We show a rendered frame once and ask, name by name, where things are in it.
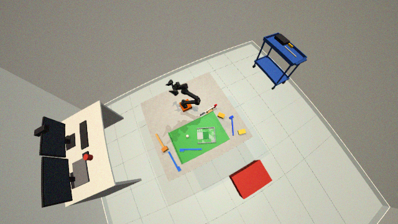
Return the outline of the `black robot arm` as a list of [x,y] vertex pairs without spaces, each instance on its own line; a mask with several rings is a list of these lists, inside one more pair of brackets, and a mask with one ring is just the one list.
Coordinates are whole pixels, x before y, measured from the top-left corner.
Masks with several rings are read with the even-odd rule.
[[175,85],[176,85],[177,89],[181,90],[182,94],[188,95],[194,99],[194,100],[189,100],[189,101],[182,100],[180,104],[184,109],[188,108],[187,104],[196,104],[196,105],[200,104],[200,101],[201,101],[200,98],[188,91],[188,89],[187,89],[188,85],[186,83],[180,85],[179,82],[176,82]]

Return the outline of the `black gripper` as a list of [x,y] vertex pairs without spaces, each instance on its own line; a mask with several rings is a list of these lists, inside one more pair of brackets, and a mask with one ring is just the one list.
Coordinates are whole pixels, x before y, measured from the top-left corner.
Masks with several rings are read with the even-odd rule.
[[170,79],[169,81],[168,81],[168,83],[167,84],[165,84],[165,85],[167,85],[167,86],[172,86],[172,88],[173,88],[173,91],[169,91],[170,93],[173,93],[175,96],[178,94],[178,90],[179,89],[177,89],[177,87],[176,87],[176,85],[173,85],[173,81]]

